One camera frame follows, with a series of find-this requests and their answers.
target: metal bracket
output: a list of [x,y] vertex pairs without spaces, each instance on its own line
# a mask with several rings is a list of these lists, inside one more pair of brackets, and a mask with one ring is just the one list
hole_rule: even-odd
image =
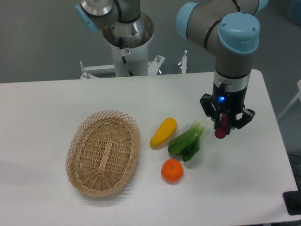
[[[165,57],[158,55],[152,62],[148,62],[148,75],[157,75],[164,60]],[[82,61],[80,61],[79,63],[81,67],[81,72],[83,73],[80,79],[98,78],[93,76],[92,74],[105,74],[115,72],[114,65],[85,67]]]

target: orange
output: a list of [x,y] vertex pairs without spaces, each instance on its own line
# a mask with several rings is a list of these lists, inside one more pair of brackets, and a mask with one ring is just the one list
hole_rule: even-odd
[[181,179],[183,173],[184,173],[183,166],[176,159],[167,160],[163,164],[161,170],[161,175],[164,177],[165,180],[168,180],[170,182],[175,182]]

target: white metal frame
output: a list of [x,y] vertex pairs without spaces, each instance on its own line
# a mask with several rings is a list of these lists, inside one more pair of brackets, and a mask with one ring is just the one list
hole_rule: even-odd
[[[165,57],[157,55],[152,62],[148,62],[147,75],[157,75],[158,70],[163,64]],[[83,62],[80,62],[82,75],[80,79],[94,79],[98,78],[93,76],[93,74],[103,74],[103,73],[113,73],[115,72],[114,65],[102,65],[102,66],[91,66],[85,67]]]
[[298,93],[290,100],[290,102],[288,102],[285,108],[279,113],[279,115],[277,116],[277,120],[280,120],[298,99],[301,102],[301,80],[297,82],[297,86],[299,89]]

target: black cable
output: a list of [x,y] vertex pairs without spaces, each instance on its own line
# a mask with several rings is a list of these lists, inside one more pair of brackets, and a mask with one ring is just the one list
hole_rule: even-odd
[[295,156],[295,157],[298,157],[298,158],[300,158],[300,159],[301,159],[301,156],[298,156],[298,155],[296,155],[296,154],[287,154],[287,155],[290,155],[290,156]]
[[[122,42],[123,42],[123,39],[121,37],[119,37],[119,49],[122,49]],[[134,76],[134,74],[132,73],[132,70],[130,69],[128,63],[127,63],[127,60],[126,60],[126,57],[125,56],[122,56],[122,61],[123,63],[127,66],[127,70],[128,70],[128,73],[131,77]]]

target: yellow squash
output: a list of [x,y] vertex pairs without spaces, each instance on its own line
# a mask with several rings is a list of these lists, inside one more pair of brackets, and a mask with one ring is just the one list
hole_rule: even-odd
[[163,144],[174,132],[177,126],[177,121],[174,118],[165,119],[158,128],[155,135],[150,140],[151,148],[158,148]]

